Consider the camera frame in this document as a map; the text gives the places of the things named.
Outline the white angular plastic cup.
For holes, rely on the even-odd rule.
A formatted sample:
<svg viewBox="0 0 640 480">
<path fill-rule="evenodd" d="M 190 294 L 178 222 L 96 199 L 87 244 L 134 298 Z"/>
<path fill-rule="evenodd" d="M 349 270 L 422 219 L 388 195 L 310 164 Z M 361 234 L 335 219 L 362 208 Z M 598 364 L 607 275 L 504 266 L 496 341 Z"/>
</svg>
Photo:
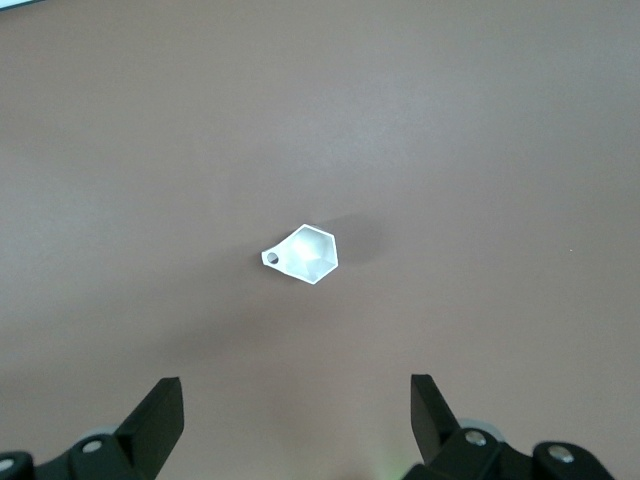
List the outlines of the white angular plastic cup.
<svg viewBox="0 0 640 480">
<path fill-rule="evenodd" d="M 261 253 L 262 263 L 276 271 L 316 285 L 339 266 L 335 236 L 303 224 L 289 236 Z"/>
</svg>

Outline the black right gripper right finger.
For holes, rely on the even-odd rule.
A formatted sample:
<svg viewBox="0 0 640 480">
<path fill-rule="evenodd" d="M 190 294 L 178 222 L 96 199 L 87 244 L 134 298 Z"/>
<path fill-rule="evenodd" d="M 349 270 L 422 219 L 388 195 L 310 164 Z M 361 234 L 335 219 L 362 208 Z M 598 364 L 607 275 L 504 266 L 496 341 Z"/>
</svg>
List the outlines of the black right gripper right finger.
<svg viewBox="0 0 640 480">
<path fill-rule="evenodd" d="M 525 455 L 485 428 L 462 426 L 432 376 L 411 376 L 411 427 L 422 462 L 404 480 L 613 480 L 588 450 L 547 441 Z"/>
</svg>

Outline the brown table cover sheet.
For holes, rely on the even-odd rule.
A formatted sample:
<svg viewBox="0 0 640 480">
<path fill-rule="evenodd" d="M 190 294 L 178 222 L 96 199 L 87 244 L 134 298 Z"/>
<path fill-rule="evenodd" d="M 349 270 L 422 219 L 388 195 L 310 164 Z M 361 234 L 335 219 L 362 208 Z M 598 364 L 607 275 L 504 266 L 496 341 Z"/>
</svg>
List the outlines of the brown table cover sheet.
<svg viewBox="0 0 640 480">
<path fill-rule="evenodd" d="M 0 451 L 176 376 L 158 480 L 399 480 L 414 374 L 640 480 L 640 0 L 0 13 Z"/>
</svg>

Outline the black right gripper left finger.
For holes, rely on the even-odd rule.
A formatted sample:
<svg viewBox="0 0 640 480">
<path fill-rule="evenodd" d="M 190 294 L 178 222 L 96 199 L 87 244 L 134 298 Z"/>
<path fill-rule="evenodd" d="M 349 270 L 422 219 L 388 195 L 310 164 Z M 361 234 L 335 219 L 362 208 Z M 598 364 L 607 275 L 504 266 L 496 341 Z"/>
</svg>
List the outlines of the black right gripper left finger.
<svg viewBox="0 0 640 480">
<path fill-rule="evenodd" d="M 0 480 L 156 480 L 183 431 L 181 381 L 163 378 L 120 425 L 84 436 L 48 462 L 0 452 Z"/>
</svg>

